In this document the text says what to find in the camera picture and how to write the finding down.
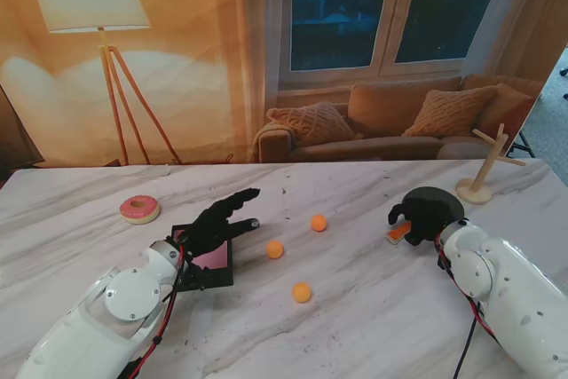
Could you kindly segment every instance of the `red cable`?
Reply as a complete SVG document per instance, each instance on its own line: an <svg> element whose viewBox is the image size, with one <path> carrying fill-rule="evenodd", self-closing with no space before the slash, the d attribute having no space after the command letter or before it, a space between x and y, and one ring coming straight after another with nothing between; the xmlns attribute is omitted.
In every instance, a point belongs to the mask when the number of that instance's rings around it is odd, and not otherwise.
<svg viewBox="0 0 568 379"><path fill-rule="evenodd" d="M180 269L183 268L184 257L185 257L184 247L180 245L179 246L179 262L177 264L177 271L178 272L180 271ZM168 322L170 321L171 312L174 308L174 303L176 302L176 295L178 294L177 291L175 290L175 285L176 285L176 282L174 281L174 288L171 290L171 297L170 297L170 301L168 302L168 308L166 310L166 314L163 317L162 324L160 325L160 330L158 330L158 333L156 334L154 339L156 337L162 337L163 332L166 330L166 327L168 326ZM156 349L156 346L158 346L158 344L156 342L152 342L152 344L150 345L150 348L148 348L148 351L146 351L146 353L144 354L144 357L142 357L142 360L138 363L138 365L136 366L134 371L130 374L130 376L128 376L128 379L134 379L136 377L136 375L140 371L140 368L142 368L144 363L146 363L146 360L148 359L148 357L150 357L150 355L152 355L152 352L154 352L154 350Z"/></svg>
<svg viewBox="0 0 568 379"><path fill-rule="evenodd" d="M439 238L440 238L440 234L438 234L438 236L436 237L435 241L434 241L434 246L436 248L437 253L439 254L439 256L442 258L442 263L444 264L444 267L447 268L447 258L446 258L446 254L444 253L443 250L440 249L439 246ZM458 286L458 283L455 282L455 278L453 276L450 277L452 279L452 281L454 282L455 286L461 291L461 294L464 295L466 297L466 299L469 302L469 305L471 306L471 310L473 311L473 315L476 318L477 322L479 323L479 325L485 330L485 332L487 332L489 335L491 335L493 338L495 338L495 335L493 334L493 331L485 324L485 322L483 320L481 320L481 317L479 317L479 311L477 310L476 305L473 303L473 301L471 300L471 298L469 296L467 296L465 293L463 293L463 291L460 289L460 287Z"/></svg>

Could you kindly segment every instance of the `brown sofa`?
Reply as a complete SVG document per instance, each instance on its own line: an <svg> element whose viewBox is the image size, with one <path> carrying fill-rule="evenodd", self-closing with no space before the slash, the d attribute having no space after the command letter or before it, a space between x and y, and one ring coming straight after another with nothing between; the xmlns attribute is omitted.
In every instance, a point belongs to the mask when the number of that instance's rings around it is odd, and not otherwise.
<svg viewBox="0 0 568 379"><path fill-rule="evenodd" d="M504 83L533 99L538 98L544 84L514 77L468 75L464 79L456 76L416 82L355 85L351 89L349 102L334 103L334 107L353 130L362 133L365 138L296 146L293 131L269 123L256 135L256 160L270 163L483 158L489 151L488 145L474 136L433 138L400 135L414 123L428 91L465 91L498 83ZM398 116L391 114L391 111L401 110L400 103L404 104L405 113ZM492 114L492 108L497 113L500 106L493 104L489 102L485 114ZM511 142L515 136L509 135Z"/></svg>

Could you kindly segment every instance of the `ping pong ball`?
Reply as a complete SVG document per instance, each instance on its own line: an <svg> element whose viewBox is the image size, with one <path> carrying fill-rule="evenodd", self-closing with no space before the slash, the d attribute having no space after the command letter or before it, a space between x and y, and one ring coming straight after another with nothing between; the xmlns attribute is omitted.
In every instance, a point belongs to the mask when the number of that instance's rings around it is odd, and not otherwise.
<svg viewBox="0 0 568 379"><path fill-rule="evenodd" d="M312 297L312 288L308 283L296 283L292 288L292 297L300 304L305 304Z"/></svg>
<svg viewBox="0 0 568 379"><path fill-rule="evenodd" d="M271 259L278 259L284 253L284 246L278 240L269 241L266 244L266 255Z"/></svg>
<svg viewBox="0 0 568 379"><path fill-rule="evenodd" d="M314 215L312 217L312 230L321 233L327 227L326 217L323 215Z"/></svg>

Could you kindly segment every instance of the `window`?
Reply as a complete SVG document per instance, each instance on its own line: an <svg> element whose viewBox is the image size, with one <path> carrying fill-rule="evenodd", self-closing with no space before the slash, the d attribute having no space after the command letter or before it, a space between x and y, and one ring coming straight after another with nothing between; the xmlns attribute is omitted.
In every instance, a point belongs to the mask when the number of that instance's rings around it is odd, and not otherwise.
<svg viewBox="0 0 568 379"><path fill-rule="evenodd" d="M282 0L281 83L460 69L491 0Z"/></svg>
<svg viewBox="0 0 568 379"><path fill-rule="evenodd" d="M490 0L412 0L396 62L460 59Z"/></svg>
<svg viewBox="0 0 568 379"><path fill-rule="evenodd" d="M292 0L291 71L371 64L383 0Z"/></svg>

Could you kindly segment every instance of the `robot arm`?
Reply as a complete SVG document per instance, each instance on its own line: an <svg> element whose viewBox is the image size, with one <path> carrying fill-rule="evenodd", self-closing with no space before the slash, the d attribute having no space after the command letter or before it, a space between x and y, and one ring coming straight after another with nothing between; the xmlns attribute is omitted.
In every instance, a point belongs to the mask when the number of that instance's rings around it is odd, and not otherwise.
<svg viewBox="0 0 568 379"><path fill-rule="evenodd" d="M469 221L450 224L440 246L460 290L481 303L485 323L534 377L568 377L568 298L525 254Z"/></svg>
<svg viewBox="0 0 568 379"><path fill-rule="evenodd" d="M229 224L228 218L259 193L249 188L217 201L175 241L169 237L146 249L145 266L114 268L100 277L29 353L17 379L136 377L141 364L130 360L148 346L163 312L169 316L163 286L172 286L168 306L178 291L206 288L207 269L191 260L258 228L256 219ZM125 328L130 329L129 336L122 333ZM154 338L152 345L160 339Z"/></svg>
<svg viewBox="0 0 568 379"><path fill-rule="evenodd" d="M161 317L160 289L173 284L180 254L165 241L157 241L144 256L146 266L114 268L97 280L30 352L17 378L119 377ZM97 315L97 304L103 304L111 321ZM142 324L127 338L113 331L115 320L142 320Z"/></svg>
<svg viewBox="0 0 568 379"><path fill-rule="evenodd" d="M479 303L485 324L522 369L538 378L568 378L568 297L520 249L472 225L460 202L438 188L408 193L389 222L399 215L411 221L410 244L434 241L438 265Z"/></svg>

